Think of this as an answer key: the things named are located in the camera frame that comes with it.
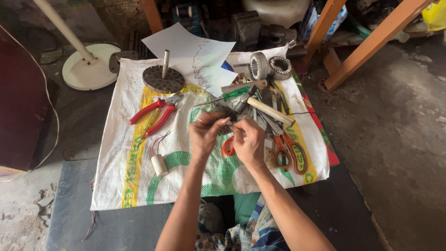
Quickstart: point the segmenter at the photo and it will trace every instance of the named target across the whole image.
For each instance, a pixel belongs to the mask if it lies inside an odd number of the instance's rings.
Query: hammer
[[[242,96],[240,96],[240,101],[235,106],[234,111],[237,114],[242,114],[246,106],[250,104],[253,107],[259,109],[260,111],[282,122],[284,125],[293,126],[294,123],[296,122],[294,119],[284,115],[283,113],[278,112],[271,106],[265,105],[264,103],[252,97],[254,93],[256,93],[257,89],[258,89],[257,86],[253,85],[248,92],[243,93]]]

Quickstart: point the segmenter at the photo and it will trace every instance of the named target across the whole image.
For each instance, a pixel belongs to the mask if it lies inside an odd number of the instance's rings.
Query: red pliers
[[[130,119],[130,121],[129,121],[130,124],[131,125],[136,124],[138,122],[138,120],[140,120],[144,115],[155,110],[156,108],[163,108],[167,104],[166,111],[164,112],[161,119],[154,126],[152,126],[149,130],[147,130],[147,132],[145,133],[145,135],[147,135],[147,136],[154,134],[156,131],[158,131],[164,125],[164,123],[166,123],[166,121],[169,118],[169,116],[171,115],[171,113],[177,111],[177,109],[175,108],[175,103],[177,103],[180,99],[182,99],[183,96],[184,96],[183,93],[178,92],[166,100],[158,98],[158,100],[155,103],[144,107],[143,109],[141,109],[141,111],[139,111],[137,114],[135,114]]]

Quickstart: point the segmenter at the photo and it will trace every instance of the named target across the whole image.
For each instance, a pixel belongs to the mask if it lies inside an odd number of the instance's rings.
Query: white pole
[[[66,25],[62,18],[57,14],[54,8],[46,0],[34,0],[34,3],[45,13],[45,15],[53,22],[67,40],[76,48],[86,61],[92,61],[94,58],[85,48],[82,42],[76,37],[73,31]]]

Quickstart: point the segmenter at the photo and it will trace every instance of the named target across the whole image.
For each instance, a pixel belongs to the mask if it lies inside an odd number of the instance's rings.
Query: wooden hammer handle
[[[286,116],[283,113],[278,112],[271,106],[265,105],[264,103],[258,101],[257,99],[255,99],[253,97],[248,98],[248,104],[250,104],[253,107],[259,109],[260,111],[268,114],[269,116],[277,119],[278,121],[282,122],[284,125],[293,126],[294,123],[296,122],[294,119]]]

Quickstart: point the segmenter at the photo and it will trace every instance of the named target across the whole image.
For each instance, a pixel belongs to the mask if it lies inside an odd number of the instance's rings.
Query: paper sheet
[[[159,31],[142,42],[159,59],[170,50],[169,67],[179,71],[188,84],[198,84],[219,97],[222,86],[232,83],[237,73],[221,68],[235,42],[197,37],[180,23]]]

